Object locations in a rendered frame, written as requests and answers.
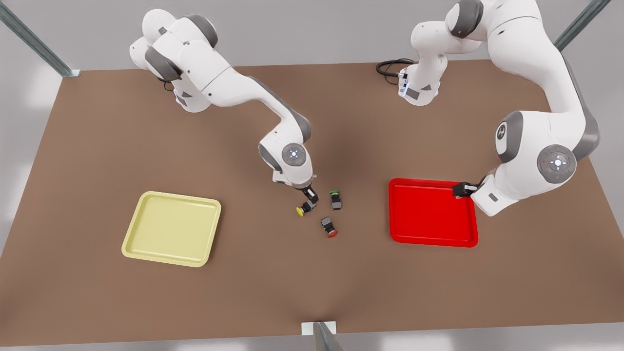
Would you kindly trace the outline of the red tray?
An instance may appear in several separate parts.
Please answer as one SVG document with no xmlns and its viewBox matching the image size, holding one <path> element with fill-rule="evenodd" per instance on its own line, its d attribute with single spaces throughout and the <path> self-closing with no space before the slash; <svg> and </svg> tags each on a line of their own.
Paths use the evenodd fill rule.
<svg viewBox="0 0 624 351">
<path fill-rule="evenodd" d="M 456 198 L 457 182 L 393 178 L 390 236 L 398 243 L 472 248 L 478 243 L 474 202 Z"/>
</svg>

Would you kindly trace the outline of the pale yellow tray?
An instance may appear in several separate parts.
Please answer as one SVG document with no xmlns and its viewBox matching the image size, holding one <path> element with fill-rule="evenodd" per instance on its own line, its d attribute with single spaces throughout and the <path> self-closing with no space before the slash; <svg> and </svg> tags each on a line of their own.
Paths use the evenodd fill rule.
<svg viewBox="0 0 624 351">
<path fill-rule="evenodd" d="M 122 254 L 199 268 L 207 263 L 221 204 L 212 198 L 147 191 L 138 201 Z"/>
</svg>

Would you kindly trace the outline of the silver frame post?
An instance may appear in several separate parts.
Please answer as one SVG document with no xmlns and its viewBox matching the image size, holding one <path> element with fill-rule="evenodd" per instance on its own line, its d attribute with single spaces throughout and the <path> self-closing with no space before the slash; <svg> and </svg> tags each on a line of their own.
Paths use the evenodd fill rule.
<svg viewBox="0 0 624 351">
<path fill-rule="evenodd" d="M 553 45 L 562 52 L 596 18 L 611 0 L 591 0 L 583 11 L 557 37 Z"/>
<path fill-rule="evenodd" d="M 81 70 L 71 69 L 9 7 L 0 0 L 0 21 L 13 31 L 34 53 L 63 78 L 77 78 Z"/>
<path fill-rule="evenodd" d="M 301 323 L 301 335 L 313 336 L 314 351 L 344 351 L 336 339 L 335 321 Z"/>
</svg>

